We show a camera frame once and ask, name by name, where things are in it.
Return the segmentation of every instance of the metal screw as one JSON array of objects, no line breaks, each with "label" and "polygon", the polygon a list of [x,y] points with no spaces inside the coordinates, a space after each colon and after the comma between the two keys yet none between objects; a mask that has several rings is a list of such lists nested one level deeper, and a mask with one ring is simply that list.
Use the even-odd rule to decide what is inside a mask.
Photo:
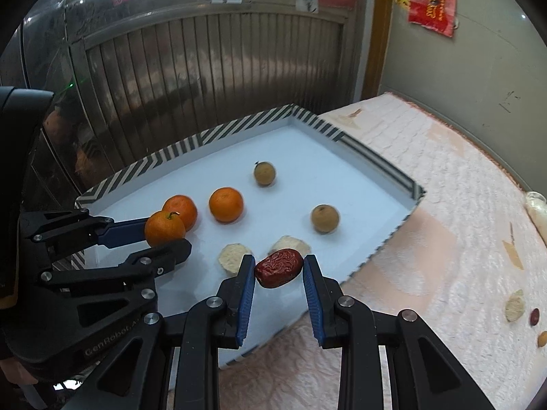
[{"label": "metal screw", "polygon": [[44,271],[41,275],[40,275],[40,279],[42,279],[44,282],[49,282],[51,280],[52,276],[51,276],[51,273],[49,271]]},{"label": "metal screw", "polygon": [[355,299],[349,296],[341,296],[338,298],[338,304],[340,304],[340,306],[353,306],[353,304],[355,304]]},{"label": "metal screw", "polygon": [[154,297],[156,297],[156,293],[154,292],[154,290],[151,290],[150,288],[145,288],[144,290],[141,291],[141,296],[144,297],[145,299],[153,299]]},{"label": "metal screw", "polygon": [[222,305],[222,302],[223,300],[221,297],[213,296],[207,299],[206,304],[209,308],[218,308],[219,306]]},{"label": "metal screw", "polygon": [[418,315],[414,310],[403,310],[401,317],[407,322],[414,322],[418,319]]},{"label": "metal screw", "polygon": [[158,313],[148,313],[143,320],[146,325],[154,325],[160,320],[160,315]]}]

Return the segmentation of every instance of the wooden door frame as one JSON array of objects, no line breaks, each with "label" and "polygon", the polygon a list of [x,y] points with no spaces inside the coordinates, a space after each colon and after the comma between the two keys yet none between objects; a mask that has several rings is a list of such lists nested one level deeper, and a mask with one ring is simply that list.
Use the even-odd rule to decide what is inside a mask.
[{"label": "wooden door frame", "polygon": [[382,70],[384,69],[384,61],[386,59],[392,7],[393,0],[374,0],[370,48],[366,62],[361,100],[378,95]]}]

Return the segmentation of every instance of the metal security gate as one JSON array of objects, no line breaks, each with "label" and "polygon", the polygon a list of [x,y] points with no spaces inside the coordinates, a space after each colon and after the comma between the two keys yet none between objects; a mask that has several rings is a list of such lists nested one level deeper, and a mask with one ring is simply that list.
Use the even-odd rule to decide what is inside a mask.
[{"label": "metal security gate", "polygon": [[296,102],[322,112],[340,38],[337,23],[275,13],[212,14],[136,29],[86,51],[101,114],[90,121],[106,121],[115,160],[128,165],[263,109]]}]

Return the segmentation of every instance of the white tray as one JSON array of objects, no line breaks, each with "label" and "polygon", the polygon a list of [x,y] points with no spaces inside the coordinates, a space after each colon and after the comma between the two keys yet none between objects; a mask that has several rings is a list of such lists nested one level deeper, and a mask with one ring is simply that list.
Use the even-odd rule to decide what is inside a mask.
[{"label": "white tray", "polygon": [[[259,187],[257,161],[273,163],[275,183]],[[239,190],[244,214],[219,224],[208,200],[217,188]],[[170,145],[106,179],[78,198],[92,215],[116,221],[158,211],[175,194],[198,207],[187,234],[192,253],[174,272],[156,279],[158,309],[164,316],[187,311],[217,292],[228,277],[217,261],[230,243],[250,248],[257,263],[272,244],[289,234],[303,239],[325,276],[343,282],[405,221],[424,194],[408,176],[346,133],[309,111],[287,105],[220,125]],[[310,212],[318,204],[340,212],[338,229],[316,233]],[[146,242],[85,252],[86,268],[112,267]],[[302,275],[274,290],[255,288],[247,339],[240,350],[220,350],[221,367],[250,353],[307,311]]]}]

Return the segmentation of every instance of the striped border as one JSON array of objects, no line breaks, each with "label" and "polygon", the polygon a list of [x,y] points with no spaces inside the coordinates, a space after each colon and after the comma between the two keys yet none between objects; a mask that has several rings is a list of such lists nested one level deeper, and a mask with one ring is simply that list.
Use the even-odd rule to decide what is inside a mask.
[{"label": "striped border", "polygon": [[258,125],[290,117],[293,114],[294,108],[295,105],[285,105],[280,108],[258,112],[241,119],[232,120],[231,122],[215,126],[211,129],[206,129],[201,133],[191,135],[172,145],[166,146],[143,159],[137,160],[128,167],[118,171],[107,179],[104,179],[101,183],[87,190],[76,199],[76,205],[78,208],[90,205],[124,183],[133,180],[135,177],[139,177],[145,172],[150,171],[169,160],[175,159],[182,154],[194,151],[200,146],[226,138],[229,135],[237,134],[240,131],[254,128]]},{"label": "striped border", "polygon": [[[163,149],[160,149],[157,152],[150,154],[143,159],[138,160],[135,163],[132,163],[128,167],[118,171],[107,179],[103,180],[101,183],[87,190],[84,194],[76,199],[76,207],[83,208],[86,205],[90,205],[93,202],[96,202],[100,198],[104,197],[109,192],[114,191],[117,187],[123,185],[124,183],[129,182],[135,177],[139,177],[147,171],[154,169],[155,167],[168,162],[169,160],[175,159],[176,157],[191,152],[200,146],[207,145],[214,142],[215,140],[220,140],[226,138],[230,135],[237,134],[240,131],[254,128],[255,126],[272,123],[281,119],[286,119],[287,117],[293,116],[295,119],[302,121],[304,124],[313,128],[314,130],[320,132],[325,137],[331,139],[332,141],[343,144],[344,146],[350,148],[364,159],[371,162],[384,174],[386,174],[392,181],[400,186],[403,190],[407,191],[411,198],[416,201],[414,208],[411,212],[407,214],[404,220],[398,225],[398,227],[393,230],[393,232],[374,250],[374,252],[369,256],[369,258],[360,264],[354,272],[352,272],[346,282],[352,276],[354,276],[360,268],[368,262],[370,257],[374,256],[380,249],[382,249],[385,244],[392,238],[393,234],[407,221],[410,215],[418,207],[420,201],[426,194],[426,191],[416,183],[413,179],[395,167],[393,164],[388,162],[384,157],[380,156],[378,153],[368,148],[366,145],[361,143],[355,138],[351,137],[344,131],[340,130],[333,124],[326,122],[321,119],[319,116],[315,115],[311,111],[308,111],[301,106],[294,104],[281,106],[280,108],[274,108],[267,111],[261,111],[253,115],[248,115],[242,117],[241,119],[232,120],[231,122],[224,123],[214,128],[207,129],[201,133],[194,134],[190,137],[187,137],[183,140],[180,140],[172,145],[169,145]],[[83,251],[72,256],[72,267],[76,270],[81,270],[85,268],[85,260]],[[275,338],[283,331],[285,331],[290,325],[283,327],[279,330],[272,338]],[[250,356],[255,353],[256,350],[260,349],[263,345],[257,345],[248,350],[247,352],[241,354],[236,359],[228,362],[226,367],[228,368],[237,362],[242,361],[245,357]]]}]

